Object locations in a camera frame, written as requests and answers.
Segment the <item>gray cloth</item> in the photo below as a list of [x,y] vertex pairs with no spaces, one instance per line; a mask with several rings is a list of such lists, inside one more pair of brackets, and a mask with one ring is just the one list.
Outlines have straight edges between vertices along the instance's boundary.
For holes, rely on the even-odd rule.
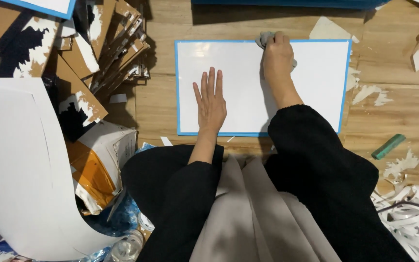
[[[260,34],[260,37],[255,39],[255,42],[257,43],[257,45],[263,49],[266,48],[266,44],[268,43],[268,39],[270,37],[274,37],[275,33],[273,32],[262,32]],[[292,62],[292,71],[294,71],[295,67],[297,66],[297,61],[294,59],[294,61]]]
[[259,157],[223,164],[190,262],[340,262],[311,213],[278,192]]

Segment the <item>wooden floor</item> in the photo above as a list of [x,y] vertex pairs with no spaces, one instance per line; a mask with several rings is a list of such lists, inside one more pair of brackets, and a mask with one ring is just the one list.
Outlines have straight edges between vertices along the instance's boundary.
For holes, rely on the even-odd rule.
[[[116,93],[127,92],[129,101],[109,105],[109,121],[135,126],[138,144],[162,146],[166,136],[176,144],[192,144],[196,137],[177,136],[174,40],[176,39],[255,39],[261,31],[283,31],[292,39],[308,39],[321,15],[355,35],[351,67],[361,70],[360,86],[376,85],[388,91],[393,101],[375,106],[378,93],[352,105],[361,87],[346,93],[340,138],[344,146],[369,159],[380,170],[387,162],[404,158],[409,149],[419,157],[419,72],[412,70],[410,56],[419,34],[419,5],[393,0],[373,12],[289,7],[200,6],[189,0],[150,0],[147,42],[151,79],[146,86],[124,85]],[[382,160],[370,154],[396,133],[407,140]],[[219,137],[226,152],[266,155],[269,139]],[[407,180],[419,184],[419,164],[404,171]],[[385,180],[378,183],[380,193],[393,189]]]

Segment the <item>green object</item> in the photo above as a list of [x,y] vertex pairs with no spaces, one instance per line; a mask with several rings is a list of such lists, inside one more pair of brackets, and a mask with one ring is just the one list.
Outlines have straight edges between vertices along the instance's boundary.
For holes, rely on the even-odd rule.
[[374,159],[381,160],[381,158],[385,157],[392,149],[396,148],[400,143],[405,140],[405,136],[402,134],[396,134],[387,142],[384,143],[381,147],[376,149],[371,156]]

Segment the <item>blue whiteboard frame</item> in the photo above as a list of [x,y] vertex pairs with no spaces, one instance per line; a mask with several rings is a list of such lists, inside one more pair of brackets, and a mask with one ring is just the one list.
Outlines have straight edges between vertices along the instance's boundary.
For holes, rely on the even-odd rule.
[[17,6],[20,6],[20,7],[23,7],[23,8],[32,9],[32,10],[35,10],[35,11],[38,11],[38,12],[41,12],[41,13],[44,13],[44,14],[53,15],[53,16],[56,16],[56,17],[61,17],[61,18],[67,19],[67,20],[70,20],[72,18],[73,7],[75,6],[75,0],[70,0],[69,8],[67,9],[67,13],[61,13],[61,12],[58,12],[58,11],[54,11],[54,10],[51,10],[51,9],[48,9],[48,8],[42,8],[38,5],[34,5],[34,4],[27,3],[27,2],[24,2],[24,1],[20,1],[20,0],[0,0],[0,1],[10,3],[10,4],[13,4],[13,5],[17,5]]
[[[199,43],[214,43],[214,42],[232,42],[232,43],[255,43],[255,40],[174,40],[174,56],[176,60],[176,95],[177,95],[177,135],[178,136],[197,136],[197,132],[181,132],[180,130],[180,100],[179,100],[179,59],[178,59],[178,43],[189,43],[189,42],[199,42]],[[348,42],[349,49],[347,52],[347,62],[346,62],[346,77],[344,81],[344,93],[342,95],[342,106],[340,108],[340,120],[339,120],[339,132],[342,128],[342,115],[344,114],[344,102],[346,100],[346,90],[347,90],[347,75],[349,72],[349,61],[350,61],[350,51],[352,50],[352,40],[351,39],[305,39],[305,40],[291,40],[291,43],[302,43],[302,42]],[[219,137],[267,137],[267,132],[219,132]]]

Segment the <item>black sleeve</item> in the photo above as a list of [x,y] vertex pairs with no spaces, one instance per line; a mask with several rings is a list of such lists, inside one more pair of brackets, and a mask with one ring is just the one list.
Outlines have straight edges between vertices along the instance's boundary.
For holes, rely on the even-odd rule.
[[343,262],[413,261],[370,200],[378,170],[345,149],[321,115],[306,105],[280,109],[268,134],[278,152],[265,165],[271,181],[308,208]]
[[187,262],[213,205],[217,168],[194,162],[168,180],[160,217],[137,262]]

